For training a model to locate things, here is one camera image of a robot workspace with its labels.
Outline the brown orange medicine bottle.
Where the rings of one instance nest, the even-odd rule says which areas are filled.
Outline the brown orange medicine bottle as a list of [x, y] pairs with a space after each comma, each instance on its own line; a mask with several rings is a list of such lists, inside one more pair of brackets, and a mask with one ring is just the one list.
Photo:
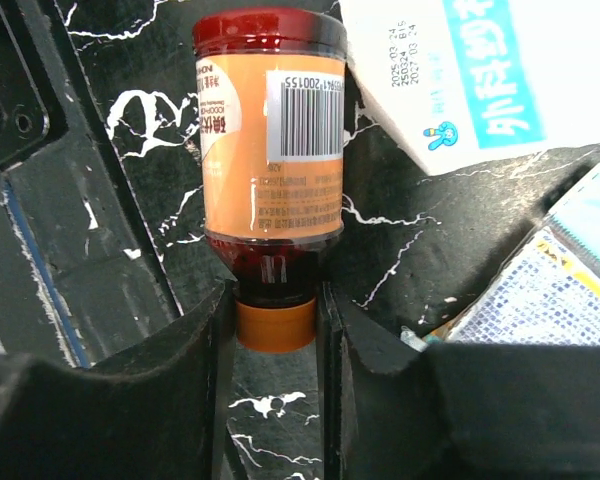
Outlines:
[[288, 353], [316, 334], [323, 253], [343, 231], [346, 31], [292, 7], [200, 19], [205, 235], [236, 284], [237, 337]]

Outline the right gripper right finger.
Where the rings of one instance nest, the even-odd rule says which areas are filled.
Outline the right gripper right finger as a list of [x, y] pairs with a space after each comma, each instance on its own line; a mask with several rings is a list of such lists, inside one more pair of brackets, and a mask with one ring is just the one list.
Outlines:
[[328, 479], [600, 479], [600, 347], [417, 351], [317, 292]]

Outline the white blue gauze packet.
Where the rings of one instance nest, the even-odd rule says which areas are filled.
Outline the white blue gauze packet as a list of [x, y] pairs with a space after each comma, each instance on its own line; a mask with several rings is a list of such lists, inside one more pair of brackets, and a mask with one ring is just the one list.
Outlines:
[[427, 174], [600, 143], [600, 1], [344, 1], [365, 109]]

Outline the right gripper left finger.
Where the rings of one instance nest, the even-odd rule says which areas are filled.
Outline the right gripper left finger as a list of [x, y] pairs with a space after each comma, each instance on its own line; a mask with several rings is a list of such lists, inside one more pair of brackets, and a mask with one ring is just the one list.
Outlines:
[[89, 368], [0, 355], [0, 479], [217, 479], [232, 286]]

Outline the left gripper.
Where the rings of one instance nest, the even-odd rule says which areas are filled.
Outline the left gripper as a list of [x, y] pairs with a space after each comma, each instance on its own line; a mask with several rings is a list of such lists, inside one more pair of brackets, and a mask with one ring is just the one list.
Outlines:
[[52, 1], [0, 1], [0, 354], [89, 367], [178, 308]]

